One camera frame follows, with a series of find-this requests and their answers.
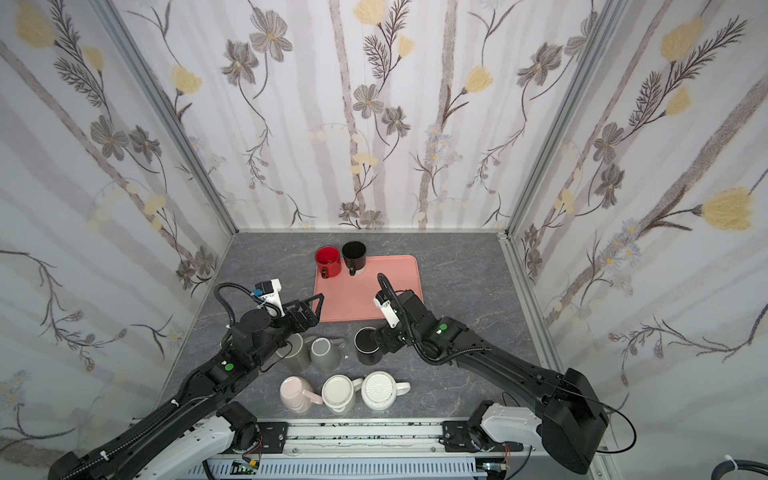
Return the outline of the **black mug white rim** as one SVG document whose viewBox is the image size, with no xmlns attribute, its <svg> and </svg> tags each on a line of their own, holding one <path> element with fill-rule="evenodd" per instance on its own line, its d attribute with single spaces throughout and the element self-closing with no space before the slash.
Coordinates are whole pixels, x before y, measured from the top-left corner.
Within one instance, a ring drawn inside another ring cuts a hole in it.
<svg viewBox="0 0 768 480">
<path fill-rule="evenodd" d="M 358 361 L 366 366 L 378 364 L 383 358 L 383 351 L 378 345 L 374 327 L 363 327 L 354 336 L 354 347 Z"/>
</svg>

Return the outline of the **red mug black handle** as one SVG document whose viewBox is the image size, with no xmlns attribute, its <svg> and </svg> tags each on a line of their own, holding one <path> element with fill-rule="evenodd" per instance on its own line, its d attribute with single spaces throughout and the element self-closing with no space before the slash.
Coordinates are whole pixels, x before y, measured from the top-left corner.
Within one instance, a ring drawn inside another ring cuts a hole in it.
<svg viewBox="0 0 768 480">
<path fill-rule="evenodd" d="M 323 246 L 315 253 L 315 263 L 321 279 L 338 276 L 342 270 L 341 253 L 334 246 Z"/>
</svg>

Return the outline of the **black mug white base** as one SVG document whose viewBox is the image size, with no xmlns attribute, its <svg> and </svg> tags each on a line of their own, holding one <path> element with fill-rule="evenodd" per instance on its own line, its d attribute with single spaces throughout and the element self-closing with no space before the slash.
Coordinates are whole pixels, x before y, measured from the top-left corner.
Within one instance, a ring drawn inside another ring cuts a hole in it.
<svg viewBox="0 0 768 480">
<path fill-rule="evenodd" d="M 343 245 L 341 254 L 350 276 L 362 273 L 367 263 L 367 248 L 360 241 L 350 241 Z"/>
</svg>

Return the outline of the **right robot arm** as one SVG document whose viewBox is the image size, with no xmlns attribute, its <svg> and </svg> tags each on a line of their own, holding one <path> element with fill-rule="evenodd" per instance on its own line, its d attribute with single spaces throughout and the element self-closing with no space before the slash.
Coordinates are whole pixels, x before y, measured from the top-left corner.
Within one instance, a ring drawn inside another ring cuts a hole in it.
<svg viewBox="0 0 768 480">
<path fill-rule="evenodd" d="M 429 365 L 454 363 L 512 395 L 540 420 L 533 434 L 561 466 L 585 474 L 597 454 L 625 453 L 635 446 L 638 435 L 633 430 L 629 446 L 599 448 L 609 415 L 622 413 L 600 401 L 581 372 L 569 368 L 559 373 L 527 362 L 454 318 L 436 318 L 413 291 L 396 291 L 385 274 L 379 273 L 377 281 L 381 290 L 374 304 L 387 322 L 373 334 L 377 346 L 385 353 L 412 347 Z"/>
</svg>

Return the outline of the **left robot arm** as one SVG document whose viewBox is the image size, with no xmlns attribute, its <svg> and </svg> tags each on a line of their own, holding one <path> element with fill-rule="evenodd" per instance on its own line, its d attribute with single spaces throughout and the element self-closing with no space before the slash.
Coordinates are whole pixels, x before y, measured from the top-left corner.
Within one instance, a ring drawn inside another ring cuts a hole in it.
<svg viewBox="0 0 768 480">
<path fill-rule="evenodd" d="M 320 321 L 324 295 L 279 304 L 264 282 L 249 289 L 233 282 L 212 293 L 228 324 L 213 357 L 184 378 L 171 399 L 105 444 L 79 457 L 69 452 L 49 468 L 50 479 L 132 479 L 201 419 L 232 401 L 260 374 L 293 334 Z"/>
</svg>

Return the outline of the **light grey mug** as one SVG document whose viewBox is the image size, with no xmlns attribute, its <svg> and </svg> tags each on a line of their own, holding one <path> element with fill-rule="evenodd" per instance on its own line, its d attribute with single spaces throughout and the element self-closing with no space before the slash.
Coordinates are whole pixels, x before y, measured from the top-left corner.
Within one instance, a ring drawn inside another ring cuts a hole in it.
<svg viewBox="0 0 768 480">
<path fill-rule="evenodd" d="M 331 373 L 341 363 L 341 348 L 346 344 L 343 338 L 318 337 L 310 344 L 312 366 L 322 372 Z"/>
</svg>

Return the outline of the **dark grey mug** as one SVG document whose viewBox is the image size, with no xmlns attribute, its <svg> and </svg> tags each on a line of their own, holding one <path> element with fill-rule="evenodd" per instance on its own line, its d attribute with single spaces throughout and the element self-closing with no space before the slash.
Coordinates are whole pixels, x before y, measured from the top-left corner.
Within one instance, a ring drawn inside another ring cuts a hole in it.
<svg viewBox="0 0 768 480">
<path fill-rule="evenodd" d="M 285 345 L 280 347 L 276 354 L 281 364 L 296 375 L 304 372 L 311 365 L 309 343 L 299 333 L 290 335 Z"/>
</svg>

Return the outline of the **white ribbed mug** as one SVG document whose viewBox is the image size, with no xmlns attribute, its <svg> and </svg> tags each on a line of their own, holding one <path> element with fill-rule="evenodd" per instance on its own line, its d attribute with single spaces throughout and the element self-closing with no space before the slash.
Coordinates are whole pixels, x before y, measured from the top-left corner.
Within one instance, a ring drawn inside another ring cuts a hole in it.
<svg viewBox="0 0 768 480">
<path fill-rule="evenodd" d="M 409 382 L 397 382 L 392 375 L 384 371 L 368 374 L 361 385 L 363 402 L 374 411 L 389 409 L 398 397 L 409 393 Z"/>
</svg>

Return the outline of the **cream mug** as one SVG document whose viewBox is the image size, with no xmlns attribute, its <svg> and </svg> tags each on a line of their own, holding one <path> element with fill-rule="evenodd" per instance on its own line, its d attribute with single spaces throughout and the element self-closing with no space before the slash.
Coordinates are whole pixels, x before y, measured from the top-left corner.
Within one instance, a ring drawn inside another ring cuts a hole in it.
<svg viewBox="0 0 768 480">
<path fill-rule="evenodd" d="M 336 415 L 345 415 L 355 406 L 356 394 L 362 387 L 363 379 L 350 379 L 346 375 L 333 375 L 322 387 L 324 405 Z"/>
</svg>

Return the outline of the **pink mug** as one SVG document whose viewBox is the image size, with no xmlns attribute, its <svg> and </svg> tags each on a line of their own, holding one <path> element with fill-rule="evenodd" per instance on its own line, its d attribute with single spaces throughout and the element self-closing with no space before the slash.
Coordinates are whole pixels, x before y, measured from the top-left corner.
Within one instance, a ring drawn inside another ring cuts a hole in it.
<svg viewBox="0 0 768 480">
<path fill-rule="evenodd" d="M 290 376 L 279 388 L 280 399 L 289 411 L 296 414 L 307 412 L 313 405 L 323 405 L 323 398 L 314 392 L 312 386 L 303 378 Z"/>
</svg>

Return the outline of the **pink plastic tray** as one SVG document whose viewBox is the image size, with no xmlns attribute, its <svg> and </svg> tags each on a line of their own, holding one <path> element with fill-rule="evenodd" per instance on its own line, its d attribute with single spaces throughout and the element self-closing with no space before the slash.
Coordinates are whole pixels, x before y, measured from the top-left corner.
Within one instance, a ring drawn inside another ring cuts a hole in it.
<svg viewBox="0 0 768 480">
<path fill-rule="evenodd" d="M 381 290 L 377 275 L 383 273 L 395 290 L 412 290 L 424 299 L 417 259 L 412 255 L 373 256 L 367 259 L 365 270 L 350 276 L 346 268 L 324 279 L 316 269 L 314 294 L 322 293 L 322 323 L 366 321 L 383 319 L 384 315 L 374 304 Z"/>
</svg>

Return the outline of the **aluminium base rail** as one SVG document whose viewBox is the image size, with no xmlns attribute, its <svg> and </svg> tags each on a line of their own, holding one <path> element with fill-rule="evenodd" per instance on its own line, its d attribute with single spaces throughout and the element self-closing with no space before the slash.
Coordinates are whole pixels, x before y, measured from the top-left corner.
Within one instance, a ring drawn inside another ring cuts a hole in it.
<svg viewBox="0 0 768 480">
<path fill-rule="evenodd" d="M 447 452 L 442 419 L 304 419 L 235 428 L 197 423 L 138 479 L 504 479 L 541 450 L 529 433 Z"/>
</svg>

